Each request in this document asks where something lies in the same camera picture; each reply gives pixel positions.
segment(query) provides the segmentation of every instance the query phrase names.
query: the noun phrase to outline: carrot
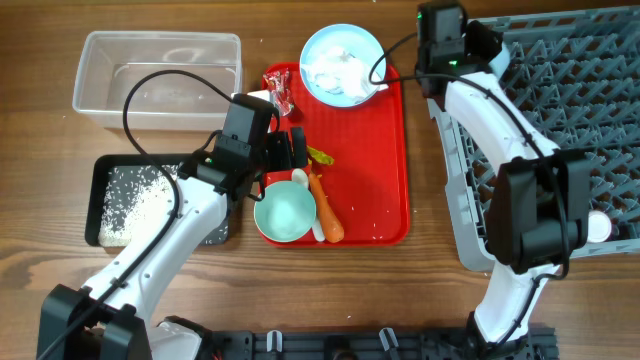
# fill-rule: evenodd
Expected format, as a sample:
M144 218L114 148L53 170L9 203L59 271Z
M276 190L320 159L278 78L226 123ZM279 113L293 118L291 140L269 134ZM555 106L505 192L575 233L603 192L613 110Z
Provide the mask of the carrot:
M327 197L322 190L322 185L320 185L320 180L314 173L309 174L309 188L311 189L313 198L316 199L318 220L320 220L320 225L322 225L324 236L332 243L337 243L344 239L344 228L333 213L333 210L331 210Z

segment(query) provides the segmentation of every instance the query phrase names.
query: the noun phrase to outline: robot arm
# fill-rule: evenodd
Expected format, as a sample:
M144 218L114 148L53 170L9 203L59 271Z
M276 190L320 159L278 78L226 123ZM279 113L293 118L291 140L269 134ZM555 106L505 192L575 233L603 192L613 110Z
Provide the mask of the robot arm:
M196 246L245 197L262 200L250 193L255 181L263 197L265 173L307 165L302 128L291 129L291 141L288 132L268 132L274 114L277 110L267 101L243 94L233 98L213 151L198 149L180 166L179 212L152 250L141 257L165 226L173 200L166 205L164 221L136 228L134 241L82 289L58 285L47 296L40 317L38 356L47 352L50 359L151 359L153 352L156 360L191 360L197 355L199 334L171 322L151 327L151 315ZM142 261L126 279L118 280L138 259ZM115 291L102 303L98 301L114 284L118 284ZM83 314L90 315L81 326L71 328L76 319L84 319ZM98 323L104 330L95 327ZM50 348L58 339L63 340L60 346Z
M506 356L524 346L529 317L547 282L541 275L555 274L564 257L586 242L589 165L580 153L560 151L503 93L498 76L509 55L500 34L477 21L467 23L455 1L424 4L418 11L416 78L423 93L464 126L497 174L485 214L488 250L497 261L487 293L469 317L467 357ZM471 81L494 96L438 74ZM546 168L555 169L554 179ZM560 194L549 194L552 182ZM546 198L538 196L541 189ZM553 201L558 195L564 209ZM568 238L562 234L563 221Z
M116 290L105 305L121 309L125 304L136 308L136 316L151 327L151 315L165 289L187 262L191 253L211 231L216 229L227 215L227 195L214 191L214 186L191 177L177 180L180 190L180 216L175 220L162 241L128 277L126 286ZM173 205L167 204L167 215L155 226L145 229L141 236L127 246L98 274L92 276L84 288L91 289L89 296L98 299L149 245L169 217Z

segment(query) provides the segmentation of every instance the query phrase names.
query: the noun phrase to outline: plastic tray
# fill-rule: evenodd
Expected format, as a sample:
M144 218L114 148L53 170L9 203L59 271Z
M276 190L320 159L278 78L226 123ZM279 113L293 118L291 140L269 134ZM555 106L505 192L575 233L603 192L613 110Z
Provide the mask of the plastic tray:
M131 88L159 70L186 70L230 95L242 90L240 39L234 34L95 31L87 36L73 91L73 108L105 128L122 128ZM150 80L129 108L132 129L212 131L229 104L206 85L181 75Z
M402 88L398 83L353 108L333 108L316 100L304 87L298 63L281 63L274 70L291 71L296 110L283 117L281 129L302 126L307 144L335 159L316 165L329 204L345 230L339 243L317 242L311 232L292 243L265 240L278 247L387 246L409 231L409 193ZM398 76L387 66L387 77ZM291 180L291 171L271 173L266 184Z

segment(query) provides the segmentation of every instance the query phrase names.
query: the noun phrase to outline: gray dish rack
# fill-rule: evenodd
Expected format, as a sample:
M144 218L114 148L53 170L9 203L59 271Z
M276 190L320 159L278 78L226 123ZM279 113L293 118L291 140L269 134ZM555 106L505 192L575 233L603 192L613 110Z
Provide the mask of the gray dish rack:
M561 148L593 162L592 209L612 220L611 239L572 257L640 252L640 7L480 19L503 32L507 96ZM462 264L488 271L484 212L495 174L469 134L433 99L444 149L449 212Z

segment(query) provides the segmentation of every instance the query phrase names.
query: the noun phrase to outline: wood grain surface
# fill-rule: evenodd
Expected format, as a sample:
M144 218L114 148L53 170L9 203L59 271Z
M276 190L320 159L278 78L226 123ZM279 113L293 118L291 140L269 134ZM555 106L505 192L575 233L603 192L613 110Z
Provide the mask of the wood grain surface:
M0 7L0 359L35 354L42 300L58 283L80 286L114 256L83 238L95 160L132 153L122 134L71 108L86 36L94 30L231 32L242 41L244 90L269 64L296 61L333 23L370 30L389 47L415 31L413 1L222 1L119 5L52 0ZM621 1L466 1L472 17L625 5ZM415 49L394 55L410 73ZM214 330L292 331L463 326L488 274L460 264L444 194L435 123L414 83L404 85L411 231L398 246L280 250L259 238L253 204L233 239L197 250L162 298L154 321L180 315ZM141 132L150 152L185 152L206 134ZM563 359L637 359L640 258L572 262L543 293L532 321L557 328Z

